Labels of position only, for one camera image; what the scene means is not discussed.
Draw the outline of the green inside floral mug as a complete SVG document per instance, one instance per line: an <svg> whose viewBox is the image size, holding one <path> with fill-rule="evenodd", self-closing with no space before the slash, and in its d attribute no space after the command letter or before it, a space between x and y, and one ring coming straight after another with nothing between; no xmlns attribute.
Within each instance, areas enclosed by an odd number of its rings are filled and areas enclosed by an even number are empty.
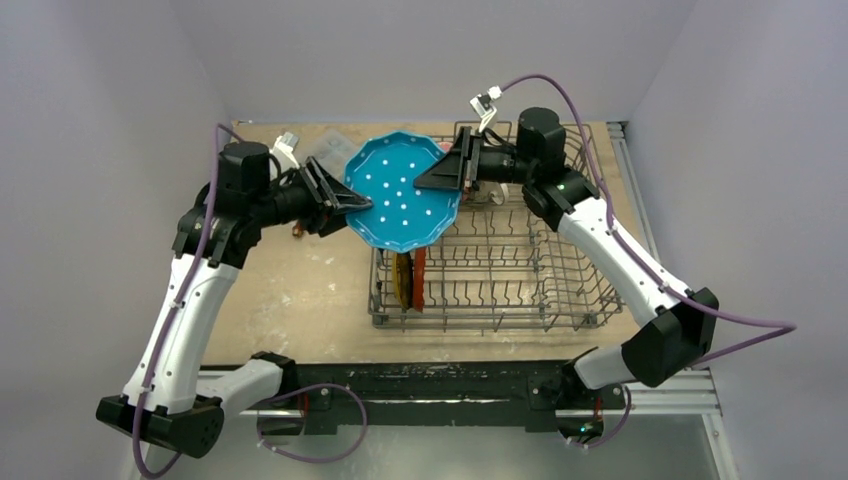
<svg viewBox="0 0 848 480"><path fill-rule="evenodd" d="M509 200L509 197L509 189L506 184L481 182L479 188L472 192L470 201L478 204L503 205Z"/></svg>

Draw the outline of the blue scalloped plate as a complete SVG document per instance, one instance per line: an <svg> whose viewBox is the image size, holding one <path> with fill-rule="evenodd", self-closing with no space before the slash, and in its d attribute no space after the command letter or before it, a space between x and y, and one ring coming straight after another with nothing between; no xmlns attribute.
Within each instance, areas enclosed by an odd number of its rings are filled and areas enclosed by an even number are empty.
<svg viewBox="0 0 848 480"><path fill-rule="evenodd" d="M364 142L345 165L344 184L372 205L347 214L347 226L369 246L396 253L434 244L455 222L461 195L414 180L443 154L432 138L404 130Z"/></svg>

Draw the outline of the yellow patterned plate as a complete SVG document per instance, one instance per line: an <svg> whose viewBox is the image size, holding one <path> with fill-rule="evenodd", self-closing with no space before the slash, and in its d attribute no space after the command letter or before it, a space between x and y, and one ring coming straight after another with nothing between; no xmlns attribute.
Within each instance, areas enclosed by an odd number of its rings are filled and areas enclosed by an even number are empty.
<svg viewBox="0 0 848 480"><path fill-rule="evenodd" d="M408 310L412 307L414 266L409 252L396 253L392 264L392 281L394 294L400 308Z"/></svg>

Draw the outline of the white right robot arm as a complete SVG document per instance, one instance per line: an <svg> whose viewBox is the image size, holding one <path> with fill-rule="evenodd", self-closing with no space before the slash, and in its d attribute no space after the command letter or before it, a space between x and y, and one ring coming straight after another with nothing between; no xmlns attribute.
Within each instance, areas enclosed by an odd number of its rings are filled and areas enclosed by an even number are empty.
<svg viewBox="0 0 848 480"><path fill-rule="evenodd" d="M573 361L561 381L569 404L584 407L612 384L657 387L709 352L717 297L666 271L609 213L598 186L567 165L566 130L554 111L522 111L513 144L485 140L461 128L447 153L415 179L415 187L460 190L475 181L521 186L528 209L588 257L640 327L622 345L594 349Z"/></svg>

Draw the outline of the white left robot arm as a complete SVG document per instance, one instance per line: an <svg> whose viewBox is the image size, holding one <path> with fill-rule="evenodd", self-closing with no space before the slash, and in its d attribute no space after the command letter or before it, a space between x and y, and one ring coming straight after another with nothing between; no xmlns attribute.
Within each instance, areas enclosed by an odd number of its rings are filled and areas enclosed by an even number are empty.
<svg viewBox="0 0 848 480"><path fill-rule="evenodd" d="M120 394L101 399L97 419L143 444L200 458L225 422L266 401L292 405L302 393L296 362L259 352L207 386L199 383L204 352L226 296L265 229L299 221L330 235L371 201L315 160L273 174L269 148L238 141L218 153L209 183L182 216L168 288L154 330Z"/></svg>

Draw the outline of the clear plastic box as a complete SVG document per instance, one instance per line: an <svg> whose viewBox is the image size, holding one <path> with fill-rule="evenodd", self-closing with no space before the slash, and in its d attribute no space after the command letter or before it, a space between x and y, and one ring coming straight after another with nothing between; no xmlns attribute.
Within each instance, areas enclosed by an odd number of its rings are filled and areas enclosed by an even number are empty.
<svg viewBox="0 0 848 480"><path fill-rule="evenodd" d="M312 156L337 179L344 175L347 162L360 150L360 145L336 129L321 134L312 144Z"/></svg>

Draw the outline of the black table front rail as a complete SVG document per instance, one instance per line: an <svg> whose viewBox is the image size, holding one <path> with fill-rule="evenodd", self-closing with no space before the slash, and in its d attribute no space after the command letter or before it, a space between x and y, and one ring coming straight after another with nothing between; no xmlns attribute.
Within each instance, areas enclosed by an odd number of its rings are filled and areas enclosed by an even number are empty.
<svg viewBox="0 0 848 480"><path fill-rule="evenodd" d="M340 426L516 427L595 435L603 418L631 407L627 384L588 390L567 360L299 364L284 378L294 396L250 412L303 421L307 435Z"/></svg>

